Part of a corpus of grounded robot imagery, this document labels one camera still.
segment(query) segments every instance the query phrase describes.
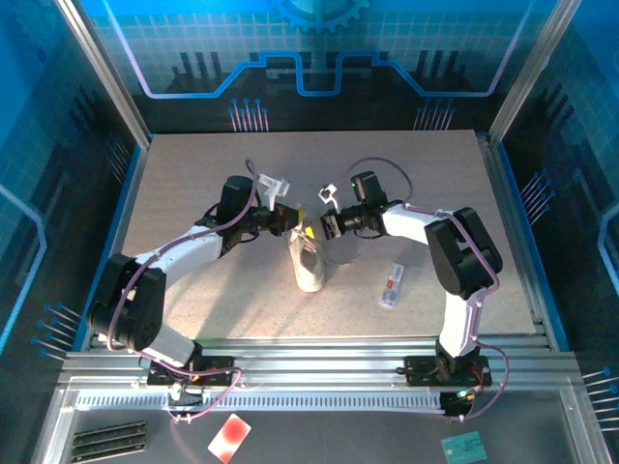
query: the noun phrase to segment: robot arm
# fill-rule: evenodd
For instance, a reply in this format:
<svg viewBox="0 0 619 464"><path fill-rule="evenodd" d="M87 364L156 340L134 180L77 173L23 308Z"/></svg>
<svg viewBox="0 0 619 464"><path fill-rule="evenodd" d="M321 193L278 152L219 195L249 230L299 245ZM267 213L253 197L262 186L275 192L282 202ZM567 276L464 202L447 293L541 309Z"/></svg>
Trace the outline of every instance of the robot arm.
<svg viewBox="0 0 619 464"><path fill-rule="evenodd" d="M262 206L256 195L258 205L249 207L230 227L207 234L244 211L251 200L252 179L229 177L221 191L220 202L174 241L136 257L123 254L111 256L88 310L88 326L136 352L176 367L195 370L202 347L163 323L165 291L181 277L226 255L243 242L244 235L249 234L255 239L260 232L269 231L280 236L298 224L297 210L275 202L275 196L286 194L289 184L262 174L258 179L268 188L266 196L269 206ZM113 333L109 333L112 315L125 288L138 269L150 262L154 255L158 255L158 259L153 260L139 276Z"/></svg>
<svg viewBox="0 0 619 464"><path fill-rule="evenodd" d="M327 240L345 232L369 228L380 235L405 237L427 245L436 276L446 291L445 319L437 341L437 360L454 373L469 365L479 354L476 342L482 300L479 298L494 282L483 264L451 220L435 212L405 208L401 202L388 202L372 171L351 179L360 204L342 209L339 205L321 219ZM318 193L333 201L332 188ZM495 273L503 263L479 216L471 208L453 212Z"/></svg>

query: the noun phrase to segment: green card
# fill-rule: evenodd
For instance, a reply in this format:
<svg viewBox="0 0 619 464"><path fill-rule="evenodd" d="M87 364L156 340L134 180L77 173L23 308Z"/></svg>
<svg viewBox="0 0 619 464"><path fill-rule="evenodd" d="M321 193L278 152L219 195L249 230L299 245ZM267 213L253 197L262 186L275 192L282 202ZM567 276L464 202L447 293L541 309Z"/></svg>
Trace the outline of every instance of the green card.
<svg viewBox="0 0 619 464"><path fill-rule="evenodd" d="M487 460L479 432L465 433L441 440L448 464L469 464Z"/></svg>

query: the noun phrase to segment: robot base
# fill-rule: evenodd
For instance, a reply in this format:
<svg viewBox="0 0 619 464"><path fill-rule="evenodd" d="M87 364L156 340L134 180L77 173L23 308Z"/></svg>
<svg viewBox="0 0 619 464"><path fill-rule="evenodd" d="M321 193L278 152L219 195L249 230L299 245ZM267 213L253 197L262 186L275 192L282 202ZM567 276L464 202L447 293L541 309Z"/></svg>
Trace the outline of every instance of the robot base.
<svg viewBox="0 0 619 464"><path fill-rule="evenodd" d="M485 356L477 356L475 366L484 375L484 386L492 385L492 376ZM437 356L408 356L404 358L404 367L399 367L397 373L406 376L409 387L475 387L480 381L470 368L457 369L449 372Z"/></svg>
<svg viewBox="0 0 619 464"><path fill-rule="evenodd" d="M216 370L234 365L234 358L231 356L192 356L192 360L185 366L188 370ZM148 380L146 384L149 386L171 386L178 382L179 379L185 379L186 387L190 386L210 386L210 387L228 387L232 383L232 374L209 375L198 379L183 378L176 374L170 373L165 367L151 362L148 372Z"/></svg>

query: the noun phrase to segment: shoe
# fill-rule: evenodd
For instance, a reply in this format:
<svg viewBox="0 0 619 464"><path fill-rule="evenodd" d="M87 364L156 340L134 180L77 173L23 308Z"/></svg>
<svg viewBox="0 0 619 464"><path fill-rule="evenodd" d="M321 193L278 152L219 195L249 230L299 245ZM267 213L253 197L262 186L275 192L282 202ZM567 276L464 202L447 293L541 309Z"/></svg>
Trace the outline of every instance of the shoe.
<svg viewBox="0 0 619 464"><path fill-rule="evenodd" d="M318 243L304 230L303 215L299 225L290 231L288 249L299 288L307 293L320 290L326 281L325 262Z"/></svg>

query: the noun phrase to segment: glass panel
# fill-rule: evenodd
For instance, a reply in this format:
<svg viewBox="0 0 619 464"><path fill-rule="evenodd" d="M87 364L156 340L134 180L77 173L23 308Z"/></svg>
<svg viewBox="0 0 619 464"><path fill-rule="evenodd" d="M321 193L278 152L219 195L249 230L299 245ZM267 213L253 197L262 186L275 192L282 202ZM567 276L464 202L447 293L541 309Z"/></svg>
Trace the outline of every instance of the glass panel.
<svg viewBox="0 0 619 464"><path fill-rule="evenodd" d="M55 4L2 5L0 449L28 462L135 143Z"/></svg>
<svg viewBox="0 0 619 464"><path fill-rule="evenodd" d="M523 0L81 3L153 132L486 131L552 8Z"/></svg>
<svg viewBox="0 0 619 464"><path fill-rule="evenodd" d="M618 28L615 2L582 2L504 141L583 370L619 350Z"/></svg>

